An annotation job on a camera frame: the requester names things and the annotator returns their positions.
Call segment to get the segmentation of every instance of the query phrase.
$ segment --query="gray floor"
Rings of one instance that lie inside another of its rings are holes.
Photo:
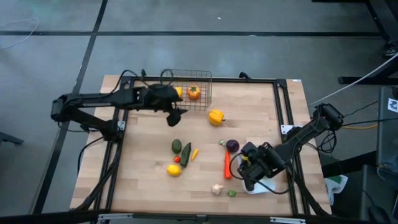
[[[39,30],[88,31],[100,5],[100,0],[5,0],[0,2],[0,26],[38,17]],[[31,28],[32,24],[13,24],[0,30]],[[109,0],[100,30],[375,32],[377,28],[364,4]],[[0,47],[21,38],[0,35]],[[0,215],[29,212],[58,130],[49,116],[51,101],[72,90],[88,39],[34,36],[0,50],[0,131],[25,140],[22,146],[0,148]],[[245,71],[252,77],[301,79],[311,103],[341,88],[338,76],[362,76],[383,63],[383,43],[352,37],[97,37],[81,92],[98,91],[103,75],[126,68],[145,68],[153,75],[163,68],[184,68],[209,70],[215,77],[236,77]],[[349,113],[376,100],[378,89],[354,86],[328,102]],[[376,109],[372,106],[346,121],[373,119]],[[45,212],[68,209],[77,155],[86,138],[68,134]],[[376,129],[341,130],[334,156],[346,159],[372,151],[375,145]]]

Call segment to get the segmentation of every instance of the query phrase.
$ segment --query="wooden table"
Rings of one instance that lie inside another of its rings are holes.
[[[118,76],[107,75],[101,92],[109,92]],[[307,102],[300,80],[287,80],[295,124],[310,120]],[[241,180],[224,180],[224,149],[220,139],[236,139],[243,146],[251,141],[256,145],[268,141],[281,143],[273,87],[260,83],[213,83],[212,104],[208,110],[223,110],[226,121],[213,127],[208,112],[189,111],[175,127],[167,126],[167,113],[132,111],[126,125],[123,151],[112,202],[112,211],[131,213],[176,213],[214,215],[290,215],[289,195],[271,193],[249,195],[242,189]],[[283,93],[280,91],[282,105]],[[95,116],[111,119],[114,108],[97,108]],[[91,133],[88,142],[100,137]],[[173,164],[171,142],[179,138],[183,145],[192,142],[199,149],[194,161],[180,177],[171,177],[166,168]],[[71,207],[77,207],[97,184],[103,163],[105,142],[89,147],[84,154],[76,182]],[[326,187],[318,152],[308,146],[302,149],[301,161],[305,182],[315,200],[330,212]],[[275,176],[276,190],[287,188],[286,173]],[[214,184],[224,185],[219,196],[211,193]],[[104,207],[108,186],[104,188],[101,208]],[[235,198],[226,195],[237,191]],[[299,190],[296,187],[298,209],[302,212]]]

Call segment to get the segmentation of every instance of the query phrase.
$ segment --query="wire basket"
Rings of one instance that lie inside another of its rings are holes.
[[[209,71],[199,70],[178,70],[172,69],[165,71],[163,77],[170,78],[173,72],[171,85],[182,88],[182,101],[177,102],[181,109],[190,111],[206,111],[211,105],[211,78],[213,74]],[[196,85],[201,91],[200,98],[191,100],[187,93],[191,85]]]

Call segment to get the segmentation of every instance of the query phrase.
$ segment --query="green zucchini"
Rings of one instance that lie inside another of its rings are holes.
[[[172,150],[175,154],[181,152],[181,141],[179,139],[174,139],[174,141],[172,142]]]
[[[181,161],[180,165],[182,167],[186,167],[188,165],[189,161],[189,156],[191,154],[191,143],[188,143],[185,147],[184,150],[181,153]]]

